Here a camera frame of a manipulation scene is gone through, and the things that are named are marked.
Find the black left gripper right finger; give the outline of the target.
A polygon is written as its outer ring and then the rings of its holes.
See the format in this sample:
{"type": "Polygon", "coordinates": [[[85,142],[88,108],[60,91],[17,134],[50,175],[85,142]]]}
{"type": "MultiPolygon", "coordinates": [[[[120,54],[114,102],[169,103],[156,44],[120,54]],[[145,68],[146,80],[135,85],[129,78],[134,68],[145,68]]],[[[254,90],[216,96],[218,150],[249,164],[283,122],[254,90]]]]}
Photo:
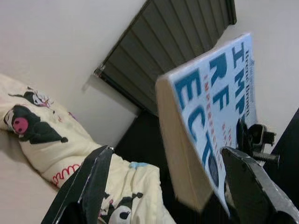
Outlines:
{"type": "Polygon", "coordinates": [[[246,153],[223,147],[226,180],[242,224],[297,224],[299,211],[264,168],[246,153]]]}

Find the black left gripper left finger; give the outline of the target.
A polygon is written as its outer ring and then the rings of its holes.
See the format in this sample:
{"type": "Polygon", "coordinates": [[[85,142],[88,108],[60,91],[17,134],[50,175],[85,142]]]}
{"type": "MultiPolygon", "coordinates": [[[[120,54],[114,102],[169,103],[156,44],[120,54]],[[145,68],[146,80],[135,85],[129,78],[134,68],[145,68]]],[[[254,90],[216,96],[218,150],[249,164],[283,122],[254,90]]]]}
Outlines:
{"type": "Polygon", "coordinates": [[[92,151],[58,191],[43,224],[96,224],[114,149],[92,151]]]}

